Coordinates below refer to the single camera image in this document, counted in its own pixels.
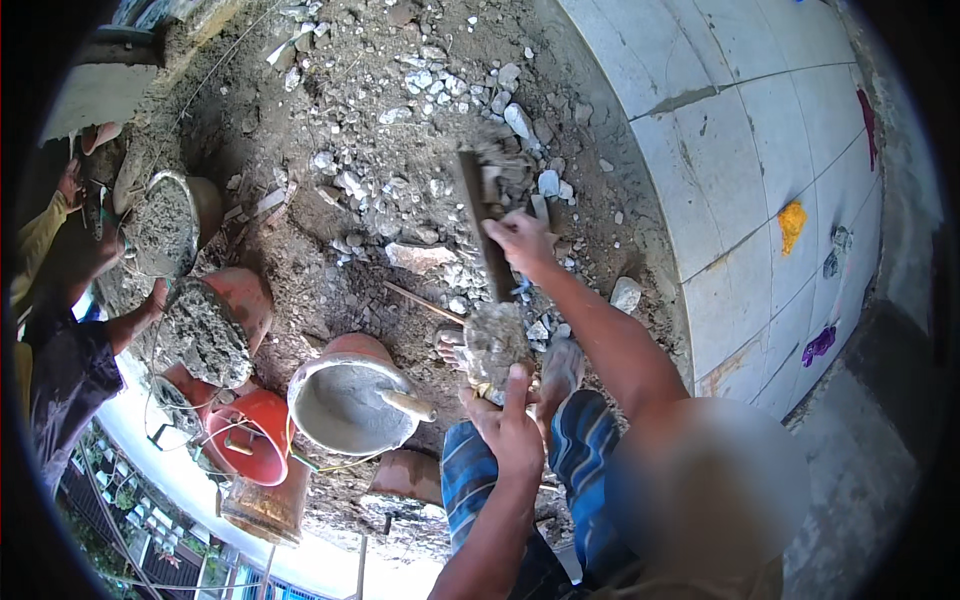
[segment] rusty bucket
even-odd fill
[[[270,488],[244,477],[235,478],[220,515],[234,527],[268,543],[299,546],[310,469],[294,458],[287,459],[287,467],[283,483]]]

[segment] wooden stick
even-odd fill
[[[444,310],[444,309],[442,309],[440,306],[437,306],[436,304],[434,304],[433,302],[431,302],[431,301],[429,301],[429,300],[424,300],[423,298],[421,298],[420,296],[417,296],[417,295],[414,294],[413,292],[408,292],[408,291],[404,290],[403,288],[401,288],[400,286],[394,285],[394,284],[391,283],[390,281],[384,281],[384,282],[383,282],[383,285],[386,286],[386,287],[388,287],[388,288],[390,288],[391,290],[394,290],[395,292],[397,292],[397,293],[400,294],[401,296],[405,296],[405,297],[409,298],[410,300],[416,302],[416,303],[419,304],[420,306],[424,306],[424,307],[426,307],[426,308],[429,308],[430,310],[432,310],[433,312],[437,313],[438,315],[443,315],[443,316],[447,317],[447,318],[450,319],[452,322],[454,322],[454,323],[456,323],[456,324],[458,324],[458,325],[463,325],[463,324],[465,324],[465,323],[467,322],[467,321],[464,320],[462,317],[460,317],[460,316],[458,316],[458,315],[455,315],[455,314],[451,313],[451,312],[448,311],[448,310]]]

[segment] yellow paint mark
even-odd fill
[[[793,250],[793,245],[797,243],[800,232],[804,230],[806,211],[800,205],[799,200],[791,201],[777,215],[777,221],[780,223],[780,230],[783,232],[782,254],[788,256],[790,251]]]

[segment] blue striped sarong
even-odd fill
[[[581,390],[561,404],[550,428],[554,447],[549,465],[566,488],[566,504],[574,522],[574,549],[584,570],[582,586],[598,589],[636,561],[604,510],[607,464],[620,436],[607,402],[591,390]],[[463,546],[490,496],[496,475],[496,459],[473,423],[458,423],[446,432],[441,485],[454,554]],[[570,590],[563,566],[531,523],[511,600],[554,600]]]

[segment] wooden trowel handle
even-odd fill
[[[378,390],[380,397],[387,404],[390,404],[399,411],[410,415],[413,419],[423,420],[432,423],[437,420],[437,411],[430,404],[423,400],[408,396],[396,390]]]

